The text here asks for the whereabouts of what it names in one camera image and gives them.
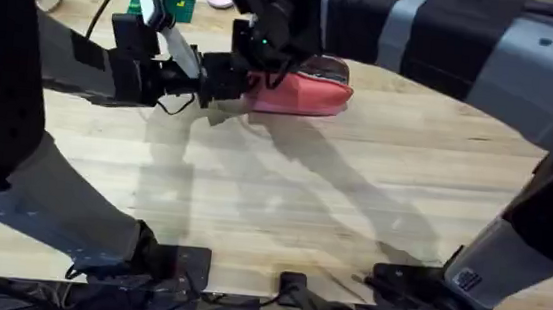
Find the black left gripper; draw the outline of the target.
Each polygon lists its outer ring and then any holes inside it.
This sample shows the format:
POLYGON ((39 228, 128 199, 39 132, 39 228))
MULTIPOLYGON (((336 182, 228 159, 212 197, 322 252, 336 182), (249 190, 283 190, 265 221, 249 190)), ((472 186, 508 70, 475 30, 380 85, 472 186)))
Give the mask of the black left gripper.
MULTIPOLYGON (((204 78, 189 77, 171 57, 169 60, 156 60, 149 57, 137 60, 125 51, 110 49, 108 60, 113 77, 113 95, 103 97, 107 107, 154 107, 167 111, 161 98, 191 94, 191 101, 177 110, 182 112, 192 102, 206 108, 208 96, 203 93, 204 78)), ((220 83, 213 88, 211 106, 217 110, 242 112, 247 107, 244 94, 248 91, 248 70, 230 52, 215 52, 212 77, 220 83)))

